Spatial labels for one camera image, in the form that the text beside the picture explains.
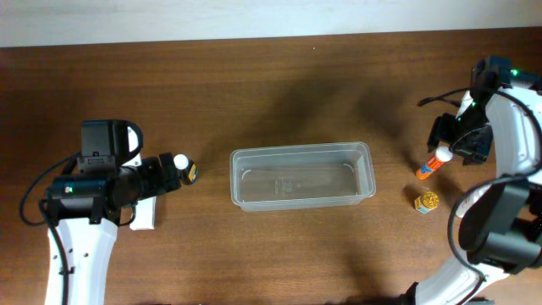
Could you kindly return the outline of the orange tube white cap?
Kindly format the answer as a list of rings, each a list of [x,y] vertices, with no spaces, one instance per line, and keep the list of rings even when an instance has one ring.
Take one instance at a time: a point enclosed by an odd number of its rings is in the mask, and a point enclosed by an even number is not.
[[[426,180],[442,165],[451,161],[452,158],[453,153],[448,147],[438,147],[434,151],[434,155],[416,171],[416,176],[420,180]]]

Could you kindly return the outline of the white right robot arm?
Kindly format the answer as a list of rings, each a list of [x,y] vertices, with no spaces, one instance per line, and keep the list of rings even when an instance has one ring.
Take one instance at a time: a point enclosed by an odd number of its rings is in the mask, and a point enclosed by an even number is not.
[[[430,278],[415,282],[403,304],[479,304],[487,286],[541,266],[541,77],[489,56],[472,69],[456,114],[439,116],[418,171],[459,156],[482,164],[495,153],[496,177],[454,203],[447,224],[452,255]]]

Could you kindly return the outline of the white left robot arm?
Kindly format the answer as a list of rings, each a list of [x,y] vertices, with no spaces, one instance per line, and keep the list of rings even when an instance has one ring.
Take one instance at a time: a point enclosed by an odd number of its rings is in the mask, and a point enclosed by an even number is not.
[[[142,158],[142,147],[133,122],[82,123],[81,150],[39,202],[50,251],[47,304],[102,304],[123,209],[180,189],[173,155]]]

